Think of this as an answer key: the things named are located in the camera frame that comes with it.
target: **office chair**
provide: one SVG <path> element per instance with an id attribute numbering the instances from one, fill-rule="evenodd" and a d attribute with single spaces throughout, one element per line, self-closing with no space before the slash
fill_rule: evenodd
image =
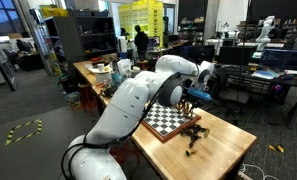
<path id="1" fill-rule="evenodd" d="M 224 106 L 228 110 L 228 113 L 234 118 L 233 124 L 237 125 L 238 120 L 236 114 L 242 114 L 242 106 L 249 101 L 249 94 L 228 88 L 227 82 L 228 75 L 226 70 L 224 68 L 216 69 L 214 72 L 214 77 L 212 78 L 212 87 L 210 91 L 211 97 L 216 102 L 216 106 L 206 109 L 205 111 L 211 111 Z M 229 106 L 227 106 L 228 102 L 238 103 L 239 110 L 233 111 Z"/>
<path id="2" fill-rule="evenodd" d="M 17 53 L 10 53 L 7 49 L 2 49 L 2 51 L 6 54 L 7 60 L 10 61 L 10 67 L 17 72 L 20 69 L 21 58 Z"/>

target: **white robotic arm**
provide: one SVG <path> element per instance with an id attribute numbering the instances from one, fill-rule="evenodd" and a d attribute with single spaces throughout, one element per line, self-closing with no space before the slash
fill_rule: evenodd
<path id="1" fill-rule="evenodd" d="M 183 81 L 191 79 L 191 88 L 200 91 L 213 70 L 214 65 L 208 62 L 196 65 L 184 58 L 166 55 L 157 61 L 155 72 L 143 71 L 135 78 L 125 80 L 97 124 L 87 135 L 71 142 L 67 151 L 71 173 L 78 180 L 126 179 L 119 164 L 109 154 L 110 146 L 126 140 L 134 132 L 139 120 L 149 111 L 149 107 L 145 109 L 147 102 L 154 101 L 159 95 L 161 105 L 174 106 L 183 94 Z M 195 96 L 209 100 L 209 96 L 202 93 Z"/>
<path id="2" fill-rule="evenodd" d="M 268 37 L 269 32 L 274 27 L 275 16 L 268 16 L 264 21 L 264 26 L 261 30 L 260 36 L 256 39 L 258 43 L 257 51 L 263 51 L 264 47 L 270 42 Z"/>

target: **floor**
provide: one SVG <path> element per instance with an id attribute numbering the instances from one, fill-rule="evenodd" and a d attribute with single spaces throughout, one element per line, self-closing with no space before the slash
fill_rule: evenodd
<path id="1" fill-rule="evenodd" d="M 61 173 L 61 156 L 68 144 L 86 133 L 98 115 L 90 117 L 82 110 L 70 110 L 56 78 L 44 71 L 22 75 L 25 83 L 19 81 L 20 90 L 13 93 L 0 87 L 0 179 L 57 179 Z M 238 126 L 258 137 L 244 163 L 258 166 L 266 175 L 280 180 L 297 179 L 297 115 L 293 129 L 288 129 L 283 121 L 297 99 L 297 88 L 290 90 L 287 103 L 282 106 L 263 103 L 258 97 L 253 99 L 256 101 L 245 106 L 245 114 L 238 117 Z M 211 113 L 230 122 L 225 111 L 216 109 Z M 42 119 L 40 134 L 5 146 L 11 128 L 36 119 Z M 35 123 L 21 127 L 15 130 L 13 138 L 35 132 L 36 128 Z M 282 144 L 285 152 L 272 151 L 269 144 Z M 136 166 L 133 157 L 125 164 L 124 171 L 129 179 L 158 179 L 146 161 Z M 254 167 L 247 167 L 245 174 L 254 180 L 263 179 L 260 170 Z"/>

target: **power strip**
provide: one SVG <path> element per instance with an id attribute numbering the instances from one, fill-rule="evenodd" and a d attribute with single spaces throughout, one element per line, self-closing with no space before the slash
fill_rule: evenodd
<path id="1" fill-rule="evenodd" d="M 245 173 L 238 171 L 238 175 L 243 178 L 244 180 L 252 180 L 249 176 L 247 176 Z"/>

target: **chessboard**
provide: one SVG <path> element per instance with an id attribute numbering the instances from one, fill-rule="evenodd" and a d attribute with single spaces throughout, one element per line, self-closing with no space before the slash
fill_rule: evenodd
<path id="1" fill-rule="evenodd" d="M 142 124 L 164 143 L 199 119 L 200 116 L 195 114 L 192 118 L 186 118 L 182 111 L 175 107 L 164 107 L 155 103 Z"/>

